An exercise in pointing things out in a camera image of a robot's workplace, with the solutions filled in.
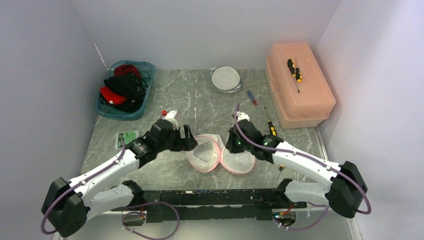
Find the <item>pink zip mesh laundry bag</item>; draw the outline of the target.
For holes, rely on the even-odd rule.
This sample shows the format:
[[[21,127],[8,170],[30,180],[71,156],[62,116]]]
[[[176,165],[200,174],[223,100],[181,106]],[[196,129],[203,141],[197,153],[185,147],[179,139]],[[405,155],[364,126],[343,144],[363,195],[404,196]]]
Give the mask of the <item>pink zip mesh laundry bag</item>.
[[[256,166],[256,158],[249,152],[230,153],[217,134],[194,137],[198,145],[186,153],[190,165],[199,172],[208,173],[221,165],[233,174],[247,174]]]

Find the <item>bright red bra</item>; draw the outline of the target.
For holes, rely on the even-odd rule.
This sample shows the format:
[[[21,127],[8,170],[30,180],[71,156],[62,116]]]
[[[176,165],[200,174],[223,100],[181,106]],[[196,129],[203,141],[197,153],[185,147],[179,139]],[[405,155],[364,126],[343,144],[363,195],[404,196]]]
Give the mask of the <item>bright red bra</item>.
[[[122,105],[128,101],[126,97],[114,93],[107,86],[99,89],[99,98],[102,103],[108,105]]]

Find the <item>white mesh blue zip laundry bag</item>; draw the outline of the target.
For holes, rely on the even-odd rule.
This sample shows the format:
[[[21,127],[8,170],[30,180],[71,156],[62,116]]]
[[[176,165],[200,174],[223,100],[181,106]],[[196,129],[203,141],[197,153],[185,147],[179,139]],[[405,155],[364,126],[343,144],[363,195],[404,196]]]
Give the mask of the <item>white mesh blue zip laundry bag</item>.
[[[208,72],[212,86],[223,93],[236,93],[242,87],[240,74],[231,66],[211,68]]]

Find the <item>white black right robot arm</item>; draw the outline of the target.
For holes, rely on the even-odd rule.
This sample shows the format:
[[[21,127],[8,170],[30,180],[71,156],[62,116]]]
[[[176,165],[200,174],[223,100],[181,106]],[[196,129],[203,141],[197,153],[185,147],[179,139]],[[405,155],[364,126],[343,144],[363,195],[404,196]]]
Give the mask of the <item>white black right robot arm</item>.
[[[292,203],[308,202],[331,208],[342,217],[369,215],[372,207],[368,187],[358,169],[350,161],[343,164],[318,158],[302,151],[273,134],[262,134],[247,119],[238,120],[229,128],[226,148],[231,154],[248,152],[256,159],[283,165],[297,171],[312,182],[286,178],[275,194],[276,203],[287,208]]]

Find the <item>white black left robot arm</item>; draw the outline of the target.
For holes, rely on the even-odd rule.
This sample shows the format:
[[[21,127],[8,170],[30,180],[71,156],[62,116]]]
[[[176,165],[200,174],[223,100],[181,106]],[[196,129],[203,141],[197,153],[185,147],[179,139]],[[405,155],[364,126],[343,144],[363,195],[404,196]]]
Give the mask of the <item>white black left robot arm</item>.
[[[161,152],[188,152],[197,145],[189,125],[180,128],[169,118],[157,120],[143,136],[123,143],[116,156],[98,167],[70,180],[54,180],[41,208],[41,232],[59,233],[66,238],[88,220],[109,210],[127,208],[139,213],[140,208],[149,205],[149,197],[135,181],[126,180],[117,187],[106,188],[155,160]]]

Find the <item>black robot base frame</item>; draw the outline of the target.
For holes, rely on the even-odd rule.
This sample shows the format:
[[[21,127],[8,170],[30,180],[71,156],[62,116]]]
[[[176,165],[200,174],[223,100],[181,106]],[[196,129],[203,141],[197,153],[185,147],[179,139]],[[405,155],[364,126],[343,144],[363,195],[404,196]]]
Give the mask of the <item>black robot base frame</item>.
[[[176,219],[182,221],[255,219],[270,221],[279,212],[295,213],[307,207],[305,202],[290,203],[274,188],[145,190],[143,198],[114,211],[144,210],[148,223]]]

